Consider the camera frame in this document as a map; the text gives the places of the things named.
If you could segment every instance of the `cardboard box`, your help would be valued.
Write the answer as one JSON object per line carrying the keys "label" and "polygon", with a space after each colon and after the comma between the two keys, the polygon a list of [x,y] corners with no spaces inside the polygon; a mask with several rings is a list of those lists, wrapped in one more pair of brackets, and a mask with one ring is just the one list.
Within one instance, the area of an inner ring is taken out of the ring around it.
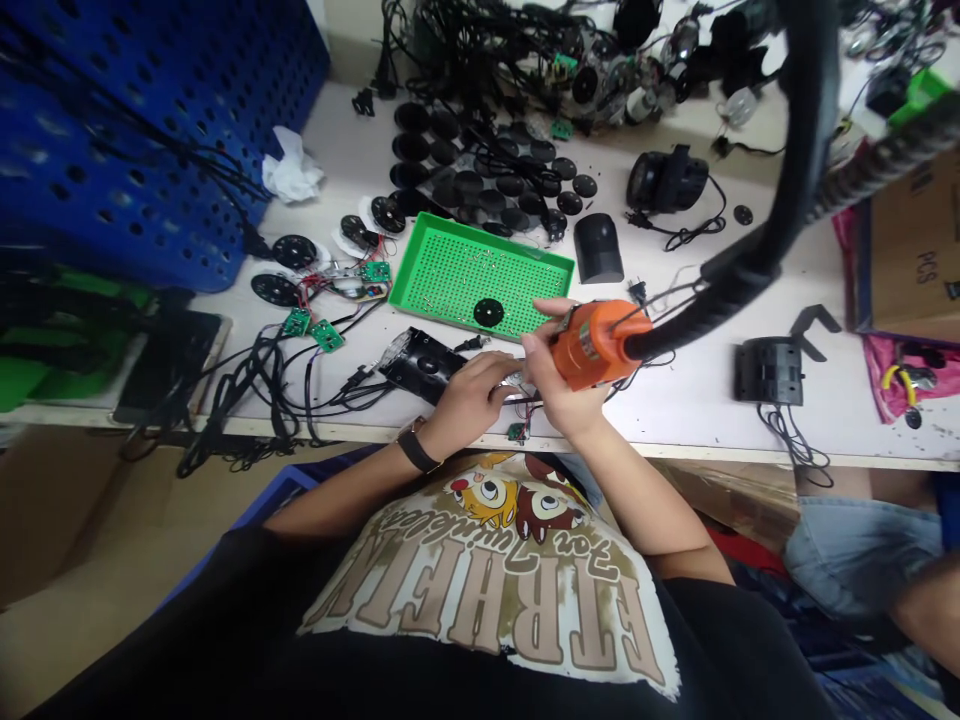
{"label": "cardboard box", "polygon": [[650,462],[695,510],[778,555],[800,522],[792,470],[760,463]]}
{"label": "cardboard box", "polygon": [[857,330],[960,344],[960,148],[861,213]]}

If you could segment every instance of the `white paper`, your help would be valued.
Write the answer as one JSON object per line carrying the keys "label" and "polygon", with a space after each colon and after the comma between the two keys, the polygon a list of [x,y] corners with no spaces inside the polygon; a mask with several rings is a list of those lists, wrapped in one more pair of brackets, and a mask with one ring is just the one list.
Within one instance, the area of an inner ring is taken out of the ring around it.
{"label": "white paper", "polygon": [[273,128],[273,134],[283,150],[283,159],[264,157],[263,186],[287,205],[319,197],[323,170],[303,152],[303,138],[279,125]]}

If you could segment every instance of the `green plastic tray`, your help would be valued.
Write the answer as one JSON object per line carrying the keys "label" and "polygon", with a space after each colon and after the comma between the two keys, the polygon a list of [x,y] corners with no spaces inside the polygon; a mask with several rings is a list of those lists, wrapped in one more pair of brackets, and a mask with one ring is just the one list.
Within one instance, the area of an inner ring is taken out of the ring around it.
{"label": "green plastic tray", "polygon": [[[533,307],[538,297],[566,297],[573,260],[524,247],[483,230],[438,218],[417,217],[390,304],[403,312],[519,340],[547,321]],[[473,319],[485,298],[503,305],[492,328]]]}

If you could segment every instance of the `perforated crate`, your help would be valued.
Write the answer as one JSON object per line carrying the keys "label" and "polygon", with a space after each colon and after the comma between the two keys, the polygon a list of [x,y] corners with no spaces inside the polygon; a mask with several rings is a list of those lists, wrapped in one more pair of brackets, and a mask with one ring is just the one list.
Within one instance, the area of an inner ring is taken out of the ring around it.
{"label": "perforated crate", "polygon": [[[547,321],[534,298],[565,297],[573,260],[420,213],[390,293],[398,310],[517,340]],[[485,299],[503,306],[493,327],[474,319]]]}
{"label": "perforated crate", "polygon": [[[5,10],[151,124],[230,155],[257,183],[263,154],[280,152],[273,126],[303,128],[329,68],[303,0],[15,0]],[[2,24],[0,37],[24,47]],[[63,262],[150,285],[229,287],[243,254],[226,196],[114,118],[92,117],[90,88],[70,87],[74,114],[0,73],[0,242],[28,237]],[[137,162],[98,149],[87,127]],[[266,203],[232,192],[257,224]]]}

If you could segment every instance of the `smartphone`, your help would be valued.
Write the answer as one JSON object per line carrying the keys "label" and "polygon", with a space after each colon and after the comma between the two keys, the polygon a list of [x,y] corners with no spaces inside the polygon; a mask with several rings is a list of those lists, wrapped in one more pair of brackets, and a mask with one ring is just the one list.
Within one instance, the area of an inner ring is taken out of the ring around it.
{"label": "smartphone", "polygon": [[[180,378],[193,378],[213,367],[233,322],[222,315],[179,312],[151,333],[133,366],[110,419],[119,425],[145,422]],[[200,412],[210,378],[194,388],[187,403],[191,418]]]}

